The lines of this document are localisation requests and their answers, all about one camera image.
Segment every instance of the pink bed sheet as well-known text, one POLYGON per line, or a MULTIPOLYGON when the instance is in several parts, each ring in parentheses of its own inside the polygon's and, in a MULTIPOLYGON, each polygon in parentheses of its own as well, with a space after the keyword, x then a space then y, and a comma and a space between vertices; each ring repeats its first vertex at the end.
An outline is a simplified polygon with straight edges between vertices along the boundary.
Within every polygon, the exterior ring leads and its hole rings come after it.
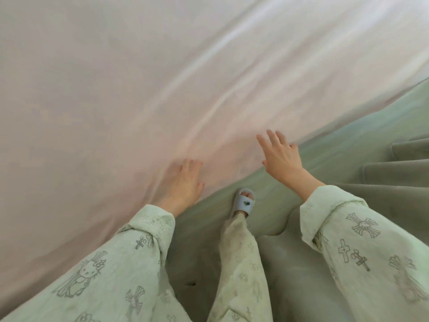
POLYGON ((0 0, 0 316, 202 159, 203 197, 428 76, 428 0, 0 0))

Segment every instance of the pajama pants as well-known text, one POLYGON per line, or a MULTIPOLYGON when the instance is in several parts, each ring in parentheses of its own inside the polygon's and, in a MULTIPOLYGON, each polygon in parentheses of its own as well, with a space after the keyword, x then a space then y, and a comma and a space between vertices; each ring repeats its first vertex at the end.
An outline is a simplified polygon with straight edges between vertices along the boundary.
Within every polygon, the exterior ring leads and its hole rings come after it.
MULTIPOLYGON (((174 296, 165 259, 174 217, 146 205, 109 242, 4 321, 190 322, 174 296)), ((272 321, 255 238, 239 214, 220 241, 222 271, 209 322, 272 321)))

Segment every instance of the hand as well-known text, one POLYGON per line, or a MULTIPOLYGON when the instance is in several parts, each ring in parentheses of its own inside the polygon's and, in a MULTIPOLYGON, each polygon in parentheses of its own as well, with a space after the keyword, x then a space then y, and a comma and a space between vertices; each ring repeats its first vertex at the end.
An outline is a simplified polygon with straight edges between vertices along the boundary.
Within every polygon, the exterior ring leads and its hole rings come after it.
POLYGON ((199 182, 202 161, 185 159, 180 172, 171 180, 164 197, 154 205, 179 216, 201 196, 204 183, 199 182))
POLYGON ((280 131, 274 133, 267 130, 267 135, 271 143, 260 134, 256 136, 265 154, 262 162, 265 170, 280 183, 290 187, 291 179, 303 171, 298 146, 289 145, 280 131))
POLYGON ((267 130, 267 135, 271 142, 260 134, 256 136, 265 154, 265 170, 307 201, 314 190, 325 184, 303 168, 297 145, 289 145, 280 131, 267 130))

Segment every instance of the sleeve cuff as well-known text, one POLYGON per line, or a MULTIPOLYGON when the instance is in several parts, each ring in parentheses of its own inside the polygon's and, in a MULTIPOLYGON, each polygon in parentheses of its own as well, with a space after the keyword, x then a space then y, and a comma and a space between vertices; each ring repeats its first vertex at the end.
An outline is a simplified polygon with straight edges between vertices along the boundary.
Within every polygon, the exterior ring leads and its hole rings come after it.
POLYGON ((173 215, 155 205, 145 205, 128 223, 134 229, 150 233, 158 241, 161 262, 165 264, 176 221, 173 215))
POLYGON ((362 198, 356 197, 337 186, 319 186, 300 207, 301 232, 303 241, 320 252, 313 243, 316 233, 329 221, 330 214, 340 206, 355 202, 368 206, 362 198))

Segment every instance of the leg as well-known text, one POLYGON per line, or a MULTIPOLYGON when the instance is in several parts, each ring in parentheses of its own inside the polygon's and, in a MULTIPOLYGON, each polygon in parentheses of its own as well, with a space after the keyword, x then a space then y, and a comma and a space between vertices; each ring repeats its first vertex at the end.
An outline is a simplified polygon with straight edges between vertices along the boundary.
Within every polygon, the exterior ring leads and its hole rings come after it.
POLYGON ((268 286, 244 212, 225 222, 219 244, 222 271, 208 321, 272 321, 268 286))

